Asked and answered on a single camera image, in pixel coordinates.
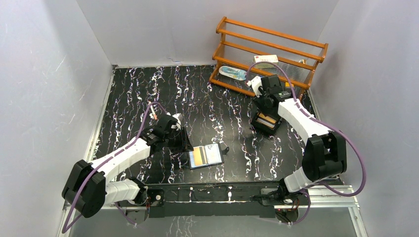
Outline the black leather card holder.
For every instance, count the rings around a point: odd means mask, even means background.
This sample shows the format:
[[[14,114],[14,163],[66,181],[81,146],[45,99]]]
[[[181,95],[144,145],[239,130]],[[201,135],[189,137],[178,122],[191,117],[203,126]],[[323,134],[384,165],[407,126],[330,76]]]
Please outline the black leather card holder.
[[[229,147],[222,149],[220,143],[201,145],[187,152],[189,168],[191,170],[219,165],[224,163],[224,156],[229,152]]]

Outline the grey credit card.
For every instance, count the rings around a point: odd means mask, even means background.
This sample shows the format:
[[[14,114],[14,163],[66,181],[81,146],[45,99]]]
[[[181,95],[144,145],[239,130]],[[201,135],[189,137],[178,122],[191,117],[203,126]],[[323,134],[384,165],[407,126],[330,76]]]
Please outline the grey credit card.
[[[208,164],[220,164],[222,163],[222,154],[218,144],[205,145],[205,151],[207,155]]]

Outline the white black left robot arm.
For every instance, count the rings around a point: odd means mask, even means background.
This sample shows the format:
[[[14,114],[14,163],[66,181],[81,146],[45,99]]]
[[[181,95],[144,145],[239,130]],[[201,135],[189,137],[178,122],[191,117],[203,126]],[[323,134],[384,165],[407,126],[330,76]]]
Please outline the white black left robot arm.
[[[157,123],[141,131],[138,138],[92,162],[80,160],[73,166],[62,197],[85,218],[103,206],[120,201],[144,205],[148,186],[135,178],[114,182],[113,178],[164,148],[173,154],[192,151],[182,114],[161,115]]]

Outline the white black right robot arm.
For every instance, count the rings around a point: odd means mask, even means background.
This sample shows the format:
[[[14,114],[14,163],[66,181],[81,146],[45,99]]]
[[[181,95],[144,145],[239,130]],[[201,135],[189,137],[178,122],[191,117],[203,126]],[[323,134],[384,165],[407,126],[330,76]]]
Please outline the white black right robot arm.
[[[282,88],[276,76],[254,77],[248,86],[262,119],[285,120],[305,144],[301,167],[282,178],[277,191],[270,194],[284,204],[292,204],[302,189],[347,170],[346,141],[342,135],[315,121],[295,97]]]

